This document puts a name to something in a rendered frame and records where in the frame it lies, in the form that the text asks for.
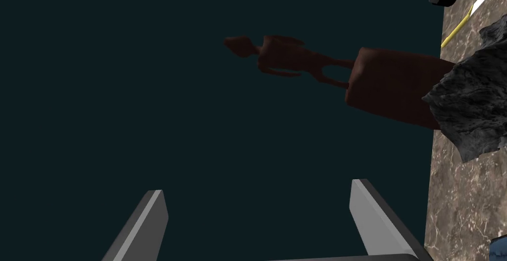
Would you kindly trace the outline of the dark grey rough rock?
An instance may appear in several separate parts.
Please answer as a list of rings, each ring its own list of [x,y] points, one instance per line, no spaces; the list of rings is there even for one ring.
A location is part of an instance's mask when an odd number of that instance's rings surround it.
[[[479,34],[481,48],[422,97],[463,163],[507,147],[507,13]]]

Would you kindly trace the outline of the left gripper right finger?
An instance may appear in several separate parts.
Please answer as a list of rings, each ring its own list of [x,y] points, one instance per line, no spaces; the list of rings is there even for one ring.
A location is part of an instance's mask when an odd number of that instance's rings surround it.
[[[356,261],[433,261],[367,179],[351,184],[349,209],[367,256]]]

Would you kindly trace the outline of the blue object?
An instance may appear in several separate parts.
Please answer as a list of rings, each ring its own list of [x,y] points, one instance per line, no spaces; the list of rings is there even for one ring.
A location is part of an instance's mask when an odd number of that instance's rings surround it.
[[[507,261],[507,234],[491,240],[489,261]]]

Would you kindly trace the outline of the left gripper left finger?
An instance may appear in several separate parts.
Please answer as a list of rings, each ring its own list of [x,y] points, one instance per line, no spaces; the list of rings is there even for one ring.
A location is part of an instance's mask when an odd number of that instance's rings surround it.
[[[101,261],[157,261],[167,223],[163,191],[147,191]]]

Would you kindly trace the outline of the yellow handled knife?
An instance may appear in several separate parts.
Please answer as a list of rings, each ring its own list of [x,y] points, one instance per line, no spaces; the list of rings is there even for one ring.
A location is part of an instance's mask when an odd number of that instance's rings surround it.
[[[466,25],[466,23],[470,20],[470,18],[473,16],[474,13],[477,12],[477,10],[481,7],[481,5],[486,0],[475,0],[469,8],[469,11],[464,16],[464,18],[460,21],[460,23],[456,26],[455,29],[453,29],[450,34],[443,40],[441,43],[441,49],[443,49],[452,39],[456,36],[456,34]]]

